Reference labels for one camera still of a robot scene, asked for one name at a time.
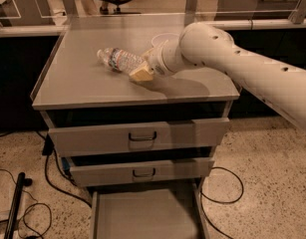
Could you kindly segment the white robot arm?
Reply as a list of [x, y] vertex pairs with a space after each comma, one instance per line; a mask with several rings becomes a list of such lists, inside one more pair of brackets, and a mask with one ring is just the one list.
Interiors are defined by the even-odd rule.
[[203, 22], [186, 26], [176, 40], [146, 52], [131, 72], [136, 82], [180, 71], [212, 68], [306, 131], [306, 70], [244, 50], [225, 31]]

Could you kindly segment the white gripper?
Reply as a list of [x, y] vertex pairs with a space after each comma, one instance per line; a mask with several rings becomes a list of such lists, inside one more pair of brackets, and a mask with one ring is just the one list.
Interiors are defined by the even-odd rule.
[[130, 78], [135, 82], [152, 81], [153, 73], [168, 77], [189, 68], [189, 61], [181, 54], [178, 39], [166, 40], [141, 56], [148, 60], [150, 66], [142, 64], [130, 72]]

